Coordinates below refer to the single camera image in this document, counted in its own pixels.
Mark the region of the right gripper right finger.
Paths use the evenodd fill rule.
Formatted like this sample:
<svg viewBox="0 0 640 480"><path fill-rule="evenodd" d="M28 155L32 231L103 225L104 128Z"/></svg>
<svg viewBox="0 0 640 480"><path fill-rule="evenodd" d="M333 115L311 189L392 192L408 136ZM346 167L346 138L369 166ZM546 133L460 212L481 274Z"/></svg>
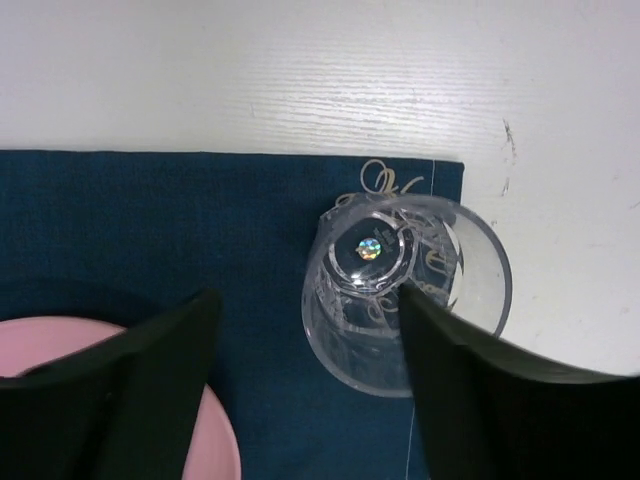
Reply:
<svg viewBox="0 0 640 480"><path fill-rule="evenodd" d="M433 479L635 479L639 380L563 364L399 291L400 332Z"/></svg>

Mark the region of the clear drinking glass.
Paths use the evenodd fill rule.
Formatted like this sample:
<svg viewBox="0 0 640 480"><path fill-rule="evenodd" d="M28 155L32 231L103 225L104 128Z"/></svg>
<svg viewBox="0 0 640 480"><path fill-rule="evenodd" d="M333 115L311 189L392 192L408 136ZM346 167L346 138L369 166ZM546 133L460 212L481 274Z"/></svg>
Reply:
<svg viewBox="0 0 640 480"><path fill-rule="evenodd" d="M511 309L507 253L476 213L430 195L351 196L319 219L301 311L318 360L357 391L411 395L398 313L404 283L495 336Z"/></svg>

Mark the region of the navy blue placemat cloth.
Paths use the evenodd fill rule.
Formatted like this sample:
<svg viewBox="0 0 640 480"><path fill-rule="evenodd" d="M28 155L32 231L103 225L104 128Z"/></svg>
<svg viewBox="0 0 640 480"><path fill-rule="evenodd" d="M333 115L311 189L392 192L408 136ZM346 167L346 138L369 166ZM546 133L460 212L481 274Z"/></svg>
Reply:
<svg viewBox="0 0 640 480"><path fill-rule="evenodd" d="M209 382L247 479L423 479L409 399L355 391L313 354L300 297L319 217L346 194L459 200L464 167L362 157L5 150L1 315L131 326L212 287Z"/></svg>

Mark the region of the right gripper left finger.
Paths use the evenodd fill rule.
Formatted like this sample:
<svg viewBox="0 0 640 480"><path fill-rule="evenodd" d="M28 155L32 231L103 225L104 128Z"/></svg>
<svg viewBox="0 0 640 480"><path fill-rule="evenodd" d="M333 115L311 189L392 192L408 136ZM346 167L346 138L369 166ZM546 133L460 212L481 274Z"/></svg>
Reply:
<svg viewBox="0 0 640 480"><path fill-rule="evenodd" d="M1 380L4 479L179 479L222 300L183 305Z"/></svg>

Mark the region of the pink plastic plate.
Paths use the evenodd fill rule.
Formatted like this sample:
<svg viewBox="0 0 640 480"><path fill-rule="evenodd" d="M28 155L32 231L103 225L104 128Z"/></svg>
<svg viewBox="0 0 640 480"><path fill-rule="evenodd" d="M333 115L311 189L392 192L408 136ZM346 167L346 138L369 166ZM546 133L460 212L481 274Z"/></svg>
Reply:
<svg viewBox="0 0 640 480"><path fill-rule="evenodd" d="M124 329L68 316L27 317L1 323L1 375L27 369L92 346ZM210 387L203 391L183 471L189 480L240 479L241 458L231 422Z"/></svg>

